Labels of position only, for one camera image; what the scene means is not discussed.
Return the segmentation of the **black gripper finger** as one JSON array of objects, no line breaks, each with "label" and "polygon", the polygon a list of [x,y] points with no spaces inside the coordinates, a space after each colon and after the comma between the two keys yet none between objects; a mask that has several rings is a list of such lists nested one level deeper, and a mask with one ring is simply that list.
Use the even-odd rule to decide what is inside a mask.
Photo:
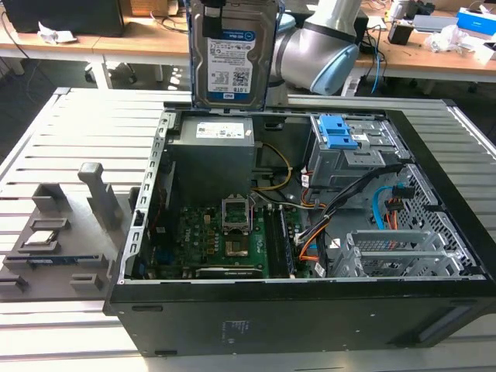
[{"label": "black gripper finger", "polygon": [[202,35],[203,37],[221,37],[222,36],[222,11],[226,5],[225,0],[202,0],[203,18],[202,18]]}]

